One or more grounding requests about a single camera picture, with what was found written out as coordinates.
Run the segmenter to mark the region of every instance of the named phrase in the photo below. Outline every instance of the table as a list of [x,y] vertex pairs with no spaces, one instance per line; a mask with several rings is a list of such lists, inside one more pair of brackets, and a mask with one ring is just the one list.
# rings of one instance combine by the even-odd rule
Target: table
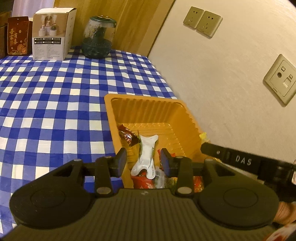
[[[9,200],[22,185],[75,158],[114,156],[107,93],[174,98],[148,58],[112,50],[88,59],[79,47],[64,61],[0,60],[0,236],[15,221]],[[86,178],[90,189],[93,178]]]

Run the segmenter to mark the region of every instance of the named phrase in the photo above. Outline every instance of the orange plastic tray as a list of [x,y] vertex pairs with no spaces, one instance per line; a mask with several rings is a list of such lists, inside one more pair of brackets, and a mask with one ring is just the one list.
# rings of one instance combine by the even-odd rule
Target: orange plastic tray
[[129,147],[120,138],[118,126],[121,124],[137,135],[158,135],[153,157],[156,166],[159,166],[157,150],[161,148],[195,162],[203,162],[206,158],[200,151],[202,131],[184,102],[117,94],[107,94],[104,99],[115,152],[125,147],[128,153],[122,175],[125,188],[133,188],[130,170],[139,157],[139,144]]

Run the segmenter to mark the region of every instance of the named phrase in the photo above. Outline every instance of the wooden cabinet door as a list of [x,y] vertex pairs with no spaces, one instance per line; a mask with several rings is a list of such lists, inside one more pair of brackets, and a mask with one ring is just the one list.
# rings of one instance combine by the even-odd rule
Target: wooden cabinet door
[[72,45],[81,45],[91,16],[117,21],[112,48],[148,56],[175,0],[55,0],[55,7],[77,8]]

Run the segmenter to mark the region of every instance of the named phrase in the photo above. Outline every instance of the socket plate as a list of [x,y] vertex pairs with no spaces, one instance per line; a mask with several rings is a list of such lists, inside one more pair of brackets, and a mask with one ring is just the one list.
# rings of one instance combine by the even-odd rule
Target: socket plate
[[196,28],[203,13],[204,13],[203,9],[200,9],[197,7],[191,7],[189,12],[187,13],[183,23],[191,28]]
[[196,30],[208,35],[209,37],[213,37],[222,20],[223,18],[220,15],[205,11],[196,27]]
[[280,54],[263,79],[288,104],[296,93],[296,68]]

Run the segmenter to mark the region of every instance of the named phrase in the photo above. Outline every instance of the green container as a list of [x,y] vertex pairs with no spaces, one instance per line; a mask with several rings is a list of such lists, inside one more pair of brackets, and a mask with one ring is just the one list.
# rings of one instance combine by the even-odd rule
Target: green container
[[116,31],[116,20],[107,16],[89,19],[82,41],[82,53],[88,58],[105,58],[110,53]]

